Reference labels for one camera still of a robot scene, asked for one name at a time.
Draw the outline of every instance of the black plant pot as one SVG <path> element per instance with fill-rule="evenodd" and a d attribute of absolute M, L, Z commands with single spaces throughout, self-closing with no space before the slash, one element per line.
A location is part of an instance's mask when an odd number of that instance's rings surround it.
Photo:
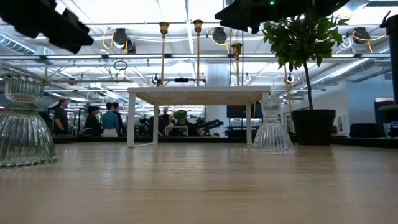
<path fill-rule="evenodd" d="M 329 145 L 335 117 L 335 110 L 293 111 L 292 119 L 298 144 Z"/>

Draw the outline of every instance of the woman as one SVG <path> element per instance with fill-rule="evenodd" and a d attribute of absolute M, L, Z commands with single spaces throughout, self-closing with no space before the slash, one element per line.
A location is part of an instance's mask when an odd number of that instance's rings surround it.
<path fill-rule="evenodd" d="M 97 106 L 89 106 L 87 109 L 88 115 L 86 118 L 85 127 L 93 129 L 94 136 L 101 135 L 101 123 L 98 121 L 96 115 L 100 112 L 100 108 Z"/>

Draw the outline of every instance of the brass pole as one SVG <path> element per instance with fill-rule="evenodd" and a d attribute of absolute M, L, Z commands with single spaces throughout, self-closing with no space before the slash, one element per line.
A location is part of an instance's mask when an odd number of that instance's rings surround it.
<path fill-rule="evenodd" d="M 203 24 L 203 21 L 201 21 L 200 19 L 196 19 L 193 21 L 193 24 L 195 25 L 195 31 L 197 33 L 197 42 L 198 42 L 198 49 L 197 49 L 197 86 L 200 86 L 199 83 L 199 54 L 200 54 L 200 32 L 201 32 L 201 25 Z"/>
<path fill-rule="evenodd" d="M 236 83 L 239 86 L 239 58 L 236 59 Z"/>
<path fill-rule="evenodd" d="M 241 55 L 241 43 L 235 43 L 232 45 L 232 49 L 234 52 L 235 60 L 236 60 L 236 83 L 239 86 L 239 56 Z"/>
<path fill-rule="evenodd" d="M 289 101 L 289 114 L 290 114 L 290 130 L 294 131 L 294 123 L 292 119 L 292 102 L 290 100 L 290 91 L 289 84 L 287 83 L 287 69 L 285 65 L 285 83 L 286 83 L 286 92 L 287 92 L 287 100 Z"/>
<path fill-rule="evenodd" d="M 160 33 L 162 34 L 162 73 L 160 76 L 160 85 L 163 86 L 163 78 L 164 78 L 164 49 L 165 49 L 165 39 L 167 34 L 167 29 L 169 28 L 169 23 L 160 22 Z"/>

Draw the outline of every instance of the gold lamp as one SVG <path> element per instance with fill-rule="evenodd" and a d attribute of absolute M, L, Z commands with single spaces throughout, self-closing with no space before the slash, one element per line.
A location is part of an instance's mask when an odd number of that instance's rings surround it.
<path fill-rule="evenodd" d="M 200 32 L 201 32 L 201 25 L 203 21 L 200 19 L 194 20 L 193 25 L 195 25 L 195 32 L 197 33 L 197 42 L 198 42 L 198 55 L 197 55 L 197 86 L 199 86 L 199 53 L 200 53 Z"/>
<path fill-rule="evenodd" d="M 163 86 L 163 77 L 164 77 L 164 47 L 165 47 L 165 39 L 167 34 L 167 29 L 169 28 L 168 22 L 160 22 L 160 33 L 162 34 L 162 74 L 160 77 L 160 85 Z"/>
<path fill-rule="evenodd" d="M 235 60 L 236 60 L 236 83 L 239 86 L 239 56 L 241 55 L 241 43 L 235 43 L 232 45 L 232 50 L 234 52 Z"/>

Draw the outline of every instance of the light blue shirt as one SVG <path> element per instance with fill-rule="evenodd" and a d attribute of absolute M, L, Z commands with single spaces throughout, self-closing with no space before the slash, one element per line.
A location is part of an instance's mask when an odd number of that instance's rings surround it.
<path fill-rule="evenodd" d="M 107 111 L 105 114 L 102 114 L 102 127 L 104 129 L 119 129 L 119 121 L 118 116 L 113 112 Z"/>

